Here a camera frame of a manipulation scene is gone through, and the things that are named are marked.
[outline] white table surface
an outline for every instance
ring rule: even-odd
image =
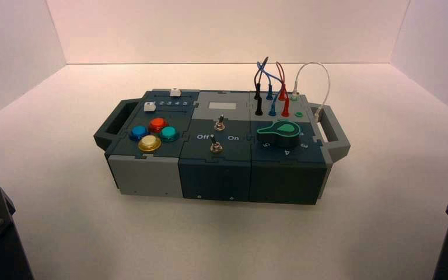
[[[69,65],[5,107],[0,185],[36,279],[430,279],[448,107],[390,65],[327,67],[352,146],[315,206],[121,195],[95,145],[121,99],[251,90],[254,65]],[[305,70],[299,89],[319,102],[323,73]]]

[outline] carrying handle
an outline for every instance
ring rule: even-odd
[[[309,103],[309,106],[312,112],[315,113],[320,104]],[[327,142],[323,145],[329,151],[332,162],[334,163],[344,158],[348,154],[351,144],[330,106],[323,106],[318,121],[327,137]]]
[[[95,143],[102,150],[107,150],[111,142],[117,138],[126,121],[133,115],[139,100],[123,100],[107,117],[93,136]]]

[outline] white wall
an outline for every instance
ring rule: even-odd
[[[391,63],[448,105],[448,1],[411,1]]]
[[[47,0],[67,63],[389,62],[408,0]]]
[[[0,0],[0,109],[64,65],[45,0]]]

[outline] yellow button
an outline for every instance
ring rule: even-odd
[[[160,147],[161,143],[158,137],[147,135],[138,142],[138,149],[144,152],[155,151]]]

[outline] white wire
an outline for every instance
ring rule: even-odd
[[[322,108],[324,107],[327,98],[329,97],[329,93],[331,91],[331,77],[329,75],[329,71],[327,71],[327,68],[320,62],[308,62],[303,64],[300,69],[298,70],[298,73],[296,74],[296,79],[295,79],[295,88],[293,89],[293,94],[295,94],[298,91],[298,76],[300,75],[301,70],[306,66],[306,65],[310,65],[310,64],[317,64],[320,65],[322,68],[324,68],[326,74],[327,74],[327,82],[328,82],[328,86],[327,86],[327,94],[325,95],[324,101],[322,101],[322,104],[320,105],[320,107],[317,109],[317,111],[315,112],[315,121],[319,121],[319,116],[320,116],[320,112],[322,111]]]

